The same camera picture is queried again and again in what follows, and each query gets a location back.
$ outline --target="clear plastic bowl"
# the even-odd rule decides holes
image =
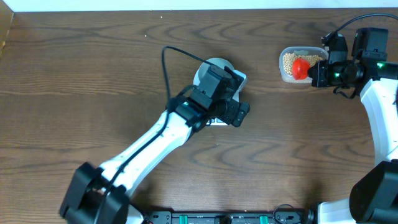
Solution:
[[[320,47],[288,47],[280,53],[279,56],[279,70],[282,75],[282,79],[288,83],[311,83],[312,78],[307,77],[303,80],[295,80],[292,75],[285,72],[284,69],[284,55],[286,53],[294,53],[296,55],[317,55],[323,59],[327,59],[329,54],[326,50]]]

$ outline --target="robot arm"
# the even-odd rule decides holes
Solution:
[[[211,65],[199,85],[188,86],[170,99],[158,122],[124,152],[99,168],[86,162],[76,170],[60,208],[61,217],[72,224],[142,223],[142,214],[129,202],[137,186],[210,118],[239,127],[250,108],[233,96],[245,81],[245,74],[237,70]],[[167,114],[169,120],[164,126]]]
[[[397,223],[398,164],[393,161],[398,159],[398,64],[386,62],[387,34],[384,29],[358,29],[352,60],[347,60],[345,38],[336,35],[326,46],[329,59],[308,71],[315,87],[337,86],[335,94],[338,88],[355,88],[350,98],[361,97],[375,152],[375,168],[353,187],[349,198],[319,204],[319,224]]]
[[[369,80],[360,93],[371,125],[374,142],[374,165],[398,159],[398,80]]]

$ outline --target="wood grain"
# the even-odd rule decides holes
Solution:
[[[222,57],[246,73],[240,128],[210,127],[167,156],[133,202],[174,210],[274,209],[347,197],[373,167],[359,99],[284,83],[279,54],[320,46],[354,16],[396,9],[18,13],[0,64],[0,222],[64,223],[58,209],[74,170],[98,166],[145,133],[165,105],[164,45]],[[398,61],[397,22],[389,29]],[[200,63],[167,52],[173,93]]]

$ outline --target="black cable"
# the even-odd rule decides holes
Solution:
[[[356,96],[356,90],[354,90],[354,92],[351,94],[351,96],[347,96],[343,91],[337,92],[337,90],[338,90],[339,88],[342,88],[342,87],[344,87],[344,85],[340,85],[340,86],[336,87],[336,88],[333,90],[333,93],[336,94],[336,95],[341,94],[341,95],[343,95],[343,97],[345,97],[345,98],[347,98],[347,99],[350,99],[350,100],[352,100],[352,99]]]
[[[358,58],[358,56],[359,56],[359,54],[361,53],[361,52],[363,52],[364,51],[364,49],[359,49],[359,50],[357,50],[356,52],[355,52],[355,55],[354,55],[354,57],[353,57],[353,63],[355,63],[355,61],[356,61],[356,59]]]
[[[280,207],[285,207],[285,206],[288,206],[288,207],[290,207],[290,208],[293,208],[293,210],[295,210],[294,207],[291,206],[291,205],[289,205],[289,204],[282,204],[282,205],[279,205],[278,207],[276,207],[275,210],[274,210],[274,212],[272,212],[272,219],[273,219],[276,223],[278,223],[278,224],[283,224],[283,223],[281,223],[281,222],[275,217],[275,216],[276,216],[276,211],[278,211],[278,209],[279,209]],[[298,212],[296,212],[296,214],[298,215],[300,221],[297,222],[297,223],[293,223],[293,224],[299,224],[299,223],[301,223],[301,221],[302,221],[302,220],[301,220],[301,215],[300,215]]]
[[[181,92],[177,94],[177,96],[184,95],[187,91],[192,90],[194,88],[196,88],[196,85],[188,85],[183,90],[181,90]]]
[[[326,42],[326,43],[329,43],[329,40],[331,40],[332,38],[334,38],[334,36],[335,36],[340,30],[342,30],[344,27],[348,26],[348,25],[351,24],[352,22],[355,22],[355,21],[357,21],[357,20],[364,19],[364,18],[367,18],[367,17],[372,17],[372,16],[385,16],[385,17],[390,17],[390,18],[393,18],[393,19],[398,20],[398,16],[395,16],[395,15],[393,15],[393,14],[388,14],[388,13],[370,13],[370,14],[365,14],[365,15],[362,15],[362,16],[358,16],[358,17],[355,17],[354,19],[352,19],[352,20],[350,20],[350,21],[344,23],[344,24],[343,24],[341,27],[339,27],[337,30],[333,31],[332,33],[330,33],[329,35],[327,35],[326,37],[324,37],[324,38],[326,39],[325,42]]]
[[[165,51],[166,51],[166,49],[176,50],[176,51],[178,51],[178,52],[180,52],[180,53],[183,53],[183,54],[185,54],[185,55],[188,55],[188,56],[191,57],[191,58],[194,58],[194,59],[196,59],[196,60],[199,60],[199,61],[201,61],[201,62],[203,62],[203,63],[207,63],[207,64],[209,64],[209,65],[214,65],[214,64],[211,63],[211,62],[208,62],[208,61],[206,61],[206,60],[203,60],[202,58],[197,57],[197,56],[195,56],[195,55],[193,55],[193,54],[190,54],[190,53],[188,53],[188,52],[186,52],[186,51],[184,51],[184,50],[180,50],[180,49],[178,49],[178,48],[176,48],[176,47],[165,46],[165,47],[162,49],[162,68],[163,68],[164,81],[165,81],[165,85],[166,85],[166,95],[167,95],[167,105],[168,105],[169,102],[170,102],[171,93],[170,93],[169,76],[167,75],[166,64],[165,64],[165,60],[164,60],[164,59],[165,59]],[[185,90],[185,89],[184,89],[184,90],[185,90],[185,91],[188,91],[188,90],[191,89],[191,88],[193,88],[192,85],[186,87],[186,88],[185,88],[186,90]],[[154,137],[152,137],[149,141],[147,141],[143,146],[141,146],[133,155],[131,155],[128,159],[126,159],[126,161],[124,161],[124,162],[119,166],[118,170],[117,170],[116,173],[113,175],[112,179],[109,181],[108,187],[106,188],[106,190],[105,190],[105,192],[104,192],[104,194],[103,194],[102,202],[100,203],[99,208],[98,208],[98,211],[97,211],[97,213],[96,213],[96,215],[95,215],[94,224],[97,224],[99,215],[100,215],[100,213],[102,212],[102,209],[104,208],[105,201],[106,201],[106,197],[107,197],[107,195],[109,194],[109,191],[112,189],[113,184],[114,184],[114,182],[116,181],[116,179],[118,178],[119,174],[120,174],[121,172],[123,172],[124,168],[126,168],[126,166],[127,166],[127,165],[128,165],[140,152],[142,152],[142,150],[144,150],[148,145],[150,145],[152,142],[154,142],[161,134],[163,134],[163,131],[166,129],[167,124],[169,123],[169,117],[170,117],[170,111],[167,110],[165,122],[164,122],[162,128],[157,132],[157,134],[156,134]]]

